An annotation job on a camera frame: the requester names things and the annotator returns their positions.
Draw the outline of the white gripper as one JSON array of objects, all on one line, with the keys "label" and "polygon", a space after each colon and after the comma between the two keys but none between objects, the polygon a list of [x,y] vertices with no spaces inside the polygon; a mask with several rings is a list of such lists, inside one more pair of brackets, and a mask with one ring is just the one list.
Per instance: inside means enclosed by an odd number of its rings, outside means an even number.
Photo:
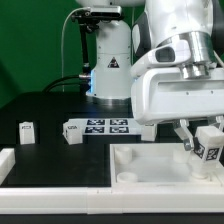
[{"label": "white gripper", "polygon": [[131,102],[133,117],[141,125],[175,120],[175,133],[191,151],[194,141],[187,119],[209,117],[210,126],[224,130],[220,116],[224,115],[224,70],[214,69],[209,79],[194,80],[183,79],[178,68],[149,70],[134,82]]}]

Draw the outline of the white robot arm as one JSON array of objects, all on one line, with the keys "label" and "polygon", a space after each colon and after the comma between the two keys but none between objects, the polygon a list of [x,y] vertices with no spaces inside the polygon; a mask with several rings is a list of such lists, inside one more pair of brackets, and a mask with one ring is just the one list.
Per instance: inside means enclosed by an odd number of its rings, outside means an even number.
[{"label": "white robot arm", "polygon": [[76,0],[95,18],[105,7],[142,5],[132,29],[132,111],[139,123],[172,122],[187,150],[190,120],[224,117],[224,6],[219,0]]}]

